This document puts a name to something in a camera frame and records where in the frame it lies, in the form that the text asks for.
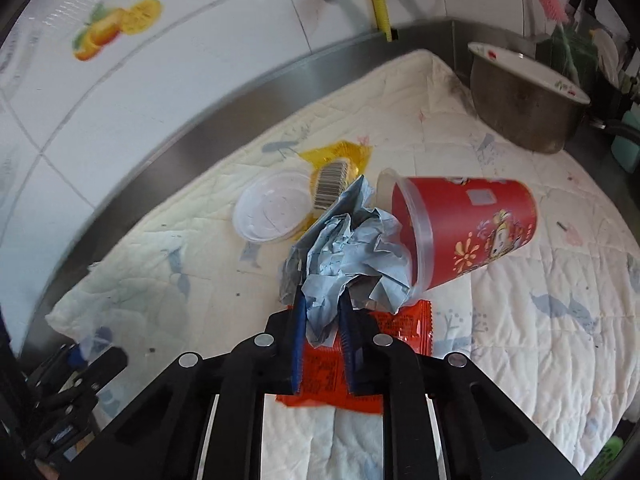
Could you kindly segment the orange snack wrapper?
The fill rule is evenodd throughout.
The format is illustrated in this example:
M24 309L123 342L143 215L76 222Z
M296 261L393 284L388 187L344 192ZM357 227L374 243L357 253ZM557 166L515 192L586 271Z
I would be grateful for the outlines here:
M431 356L433 315L430 300L422 299L397 314L367 310L380 332L408 344L416 354ZM333 406L341 410L382 415L382 396L353 396L348 391L341 343L335 339L329 347L304 348L302 384L295 396L279 394L276 400L288 408Z

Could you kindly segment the grey paper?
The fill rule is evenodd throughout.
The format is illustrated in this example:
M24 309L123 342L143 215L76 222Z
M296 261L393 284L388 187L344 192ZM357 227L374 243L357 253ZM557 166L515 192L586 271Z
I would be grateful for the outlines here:
M360 176L293 245L282 266L280 301L292 304L297 289L306 300L307 341L332 344L338 300L349 292L356 307L370 302L395 314L410 304L411 261L399 243L401 225L370 205L374 188Z

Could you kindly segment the white plastic lid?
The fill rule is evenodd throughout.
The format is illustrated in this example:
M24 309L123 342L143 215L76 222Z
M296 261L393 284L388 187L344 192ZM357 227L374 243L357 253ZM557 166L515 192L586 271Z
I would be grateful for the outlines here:
M240 237L265 244L294 235L311 213L310 173L307 170L269 171L240 195L232 224Z

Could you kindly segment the red cartoon plastic cup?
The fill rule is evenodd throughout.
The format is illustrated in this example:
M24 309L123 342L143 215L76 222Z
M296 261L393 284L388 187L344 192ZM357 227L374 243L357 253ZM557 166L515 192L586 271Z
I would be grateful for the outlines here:
M396 240L410 262L407 306L526 245L537 227L534 196L517 180L403 177L386 169L376 204L400 224Z

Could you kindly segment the yellow snack wrapper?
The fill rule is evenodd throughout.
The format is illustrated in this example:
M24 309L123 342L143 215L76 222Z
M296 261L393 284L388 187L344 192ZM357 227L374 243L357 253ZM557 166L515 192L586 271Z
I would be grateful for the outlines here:
M318 219L367 168L369 145L340 141L299 154L311 166L311 217Z

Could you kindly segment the green trash basket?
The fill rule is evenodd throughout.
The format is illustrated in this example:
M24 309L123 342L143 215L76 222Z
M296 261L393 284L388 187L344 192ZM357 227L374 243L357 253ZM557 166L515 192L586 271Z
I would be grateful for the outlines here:
M624 440L619 436L610 437L597 457L586 469L582 478L585 480L602 480L611 470L624 447Z

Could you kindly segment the white quilted cloth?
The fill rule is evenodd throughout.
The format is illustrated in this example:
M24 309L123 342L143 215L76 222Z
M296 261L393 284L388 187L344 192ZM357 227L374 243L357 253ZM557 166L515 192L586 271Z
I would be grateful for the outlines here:
M303 167L303 152L368 146L366 177L523 182L533 240L427 293L435 356L467 354L578 470L639 402L639 247L600 188L565 152L524 151L482 124L436 55L389 62L305 107L217 162L141 220L48 314L88 346L108 330L129 363L101 396L116 415L180 353L216 356L280 309L288 243L257 245L231 218L256 179Z

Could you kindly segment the enamel pot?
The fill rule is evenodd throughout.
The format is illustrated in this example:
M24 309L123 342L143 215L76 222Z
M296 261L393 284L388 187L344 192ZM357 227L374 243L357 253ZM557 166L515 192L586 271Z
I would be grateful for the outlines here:
M562 151L590 104L577 84L524 54L471 42L470 90L477 115L527 151Z

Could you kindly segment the green utensil holder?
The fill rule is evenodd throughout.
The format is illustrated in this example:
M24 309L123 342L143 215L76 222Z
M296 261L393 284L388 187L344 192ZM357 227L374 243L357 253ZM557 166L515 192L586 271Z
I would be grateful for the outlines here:
M572 74L570 68L574 66L580 85L586 88L597 71L597 47L574 30L555 27L550 37L550 66L568 79Z

